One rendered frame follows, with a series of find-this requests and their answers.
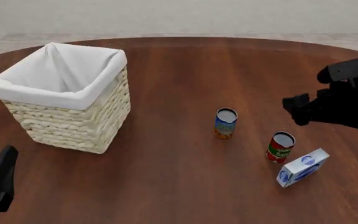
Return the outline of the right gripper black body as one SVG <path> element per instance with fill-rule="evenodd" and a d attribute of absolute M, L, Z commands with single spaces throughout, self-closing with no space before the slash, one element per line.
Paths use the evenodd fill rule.
<path fill-rule="evenodd" d="M 335 100 L 314 100 L 314 112 L 312 121 L 349 125 L 349 90 L 350 83 L 330 83 L 329 88 L 335 91 Z"/>

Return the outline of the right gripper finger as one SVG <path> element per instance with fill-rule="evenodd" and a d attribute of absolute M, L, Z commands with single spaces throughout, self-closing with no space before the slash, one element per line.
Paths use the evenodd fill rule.
<path fill-rule="evenodd" d="M 282 105 L 297 125 L 305 126 L 311 121 L 314 102 L 310 101 L 308 93 L 283 98 Z"/>
<path fill-rule="evenodd" d="M 332 89 L 321 89 L 316 92 L 316 100 L 332 101 L 335 100 L 335 91 Z"/>

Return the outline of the red tomato sauce tin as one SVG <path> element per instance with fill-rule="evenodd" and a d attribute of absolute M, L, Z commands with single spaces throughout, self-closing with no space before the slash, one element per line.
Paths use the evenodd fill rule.
<path fill-rule="evenodd" d="M 296 139 L 291 134 L 283 131 L 276 132 L 266 150 L 267 159 L 277 164 L 284 163 L 295 143 Z"/>

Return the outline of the wicker basket with white liner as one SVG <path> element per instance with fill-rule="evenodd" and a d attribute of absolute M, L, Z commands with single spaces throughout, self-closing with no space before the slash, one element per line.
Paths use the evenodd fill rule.
<path fill-rule="evenodd" d="M 131 110 L 126 54 L 51 42 L 0 73 L 0 100 L 33 141 L 102 154 Z"/>

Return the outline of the white and blue food box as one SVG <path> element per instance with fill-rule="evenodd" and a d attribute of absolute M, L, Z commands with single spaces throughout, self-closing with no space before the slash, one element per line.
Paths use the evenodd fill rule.
<path fill-rule="evenodd" d="M 320 169 L 328 158 L 329 154 L 322 148 L 301 156 L 280 169 L 277 182 L 283 188 L 291 186 Z"/>

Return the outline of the blue food tin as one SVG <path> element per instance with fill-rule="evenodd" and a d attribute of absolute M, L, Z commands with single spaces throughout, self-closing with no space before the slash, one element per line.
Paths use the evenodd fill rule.
<path fill-rule="evenodd" d="M 219 138 L 228 139 L 234 134 L 237 113 L 231 108 L 220 108 L 216 112 L 214 132 Z"/>

